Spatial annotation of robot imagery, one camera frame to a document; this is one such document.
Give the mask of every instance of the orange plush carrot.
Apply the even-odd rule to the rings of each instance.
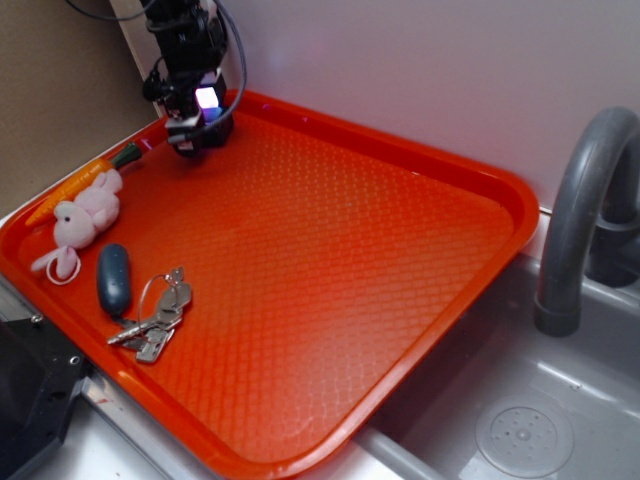
[[[104,158],[96,158],[90,161],[77,172],[66,179],[49,197],[33,212],[25,222],[27,227],[44,223],[53,215],[53,210],[58,203],[64,200],[73,200],[76,195],[93,183],[100,172],[106,172],[112,168],[120,168],[127,163],[138,160],[142,151],[135,143],[128,144],[111,161]]]

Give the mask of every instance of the red plastic tray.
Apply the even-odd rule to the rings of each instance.
[[[24,226],[48,192],[0,230],[0,269],[212,470],[281,478],[367,420],[529,239],[538,205],[507,172],[259,95],[235,120],[201,159],[166,145],[162,121],[137,134],[150,150],[71,284],[29,270],[54,247],[51,224]],[[134,298],[180,265],[193,286],[153,365],[106,344],[120,327],[95,269],[112,242]]]

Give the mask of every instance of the pink plush rabbit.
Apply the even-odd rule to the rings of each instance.
[[[46,269],[49,280],[57,285],[73,280],[81,266],[76,250],[91,244],[118,218],[120,201],[115,194],[121,189],[122,177],[116,170],[109,170],[98,174],[73,202],[60,202],[53,212],[56,217],[53,238],[58,248],[33,262],[31,270]],[[51,274],[54,261],[58,279]]]

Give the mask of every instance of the gray sink basin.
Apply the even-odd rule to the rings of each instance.
[[[404,478],[640,479],[638,302],[587,282],[580,329],[552,338],[536,275],[518,257],[357,441]]]

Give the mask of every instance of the sink drain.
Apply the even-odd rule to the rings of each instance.
[[[498,470],[537,478],[559,470],[573,451],[573,431],[552,405],[529,397],[508,397],[478,419],[476,441]]]

